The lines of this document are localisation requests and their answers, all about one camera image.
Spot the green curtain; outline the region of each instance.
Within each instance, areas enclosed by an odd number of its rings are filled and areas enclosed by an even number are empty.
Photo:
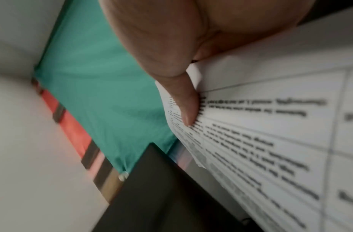
[[[167,153],[176,140],[153,79],[123,48],[96,0],[65,4],[35,76],[119,172],[130,172],[149,143]]]

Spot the paper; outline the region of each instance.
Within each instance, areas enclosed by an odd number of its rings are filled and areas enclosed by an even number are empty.
[[[353,8],[192,64],[195,124],[168,124],[267,232],[353,231]]]

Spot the green bed sheet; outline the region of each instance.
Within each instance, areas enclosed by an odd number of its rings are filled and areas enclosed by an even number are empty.
[[[119,171],[130,172],[170,131],[154,81],[112,32],[98,1],[67,2],[35,76],[77,119]]]

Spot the wall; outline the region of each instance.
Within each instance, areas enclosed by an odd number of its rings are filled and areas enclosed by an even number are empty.
[[[90,231],[107,205],[29,81],[0,76],[0,232]]]
[[[0,1],[0,73],[29,77],[64,0]]]

